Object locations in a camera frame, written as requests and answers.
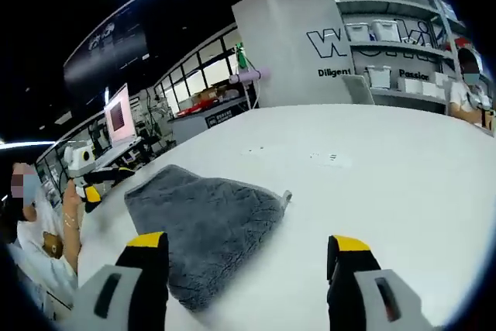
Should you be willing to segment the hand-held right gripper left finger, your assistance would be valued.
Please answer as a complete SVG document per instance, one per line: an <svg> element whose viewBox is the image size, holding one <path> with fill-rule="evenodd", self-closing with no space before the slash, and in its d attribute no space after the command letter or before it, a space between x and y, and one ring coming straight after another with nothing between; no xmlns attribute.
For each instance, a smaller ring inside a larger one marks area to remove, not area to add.
<svg viewBox="0 0 496 331"><path fill-rule="evenodd" d="M139 235L78 289L73 329L163 330L168 274L167 234Z"/></svg>

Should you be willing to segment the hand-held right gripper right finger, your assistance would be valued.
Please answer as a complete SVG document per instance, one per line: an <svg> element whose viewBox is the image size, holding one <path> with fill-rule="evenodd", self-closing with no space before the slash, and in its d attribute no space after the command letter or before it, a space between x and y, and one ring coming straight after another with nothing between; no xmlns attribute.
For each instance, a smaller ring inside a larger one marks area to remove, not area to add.
<svg viewBox="0 0 496 331"><path fill-rule="evenodd" d="M433 330L420 297L369 246L331 235L327 248L327 304L331 330Z"/></svg>

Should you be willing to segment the person's left hand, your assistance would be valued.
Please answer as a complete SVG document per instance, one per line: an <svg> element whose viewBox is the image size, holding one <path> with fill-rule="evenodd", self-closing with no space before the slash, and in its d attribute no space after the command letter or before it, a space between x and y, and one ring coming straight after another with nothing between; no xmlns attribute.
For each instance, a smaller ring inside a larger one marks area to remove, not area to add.
<svg viewBox="0 0 496 331"><path fill-rule="evenodd" d="M78 209L82 203L81 197L76 191L76 185L72 179L67 183L67 187L63 196L63 212L64 214L75 219L78 216Z"/></svg>

